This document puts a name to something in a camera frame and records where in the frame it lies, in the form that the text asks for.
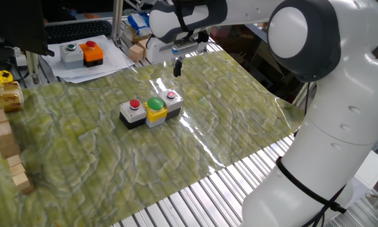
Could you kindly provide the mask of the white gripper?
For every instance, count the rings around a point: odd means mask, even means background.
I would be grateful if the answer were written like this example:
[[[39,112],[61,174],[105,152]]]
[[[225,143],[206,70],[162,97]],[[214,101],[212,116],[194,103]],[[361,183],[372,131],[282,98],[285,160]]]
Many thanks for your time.
[[[146,58],[150,63],[161,63],[163,61],[170,61],[175,59],[176,56],[173,54],[172,47],[174,43],[166,44],[160,41],[156,37],[151,37],[146,43]],[[173,76],[181,76],[182,60],[173,61]]]

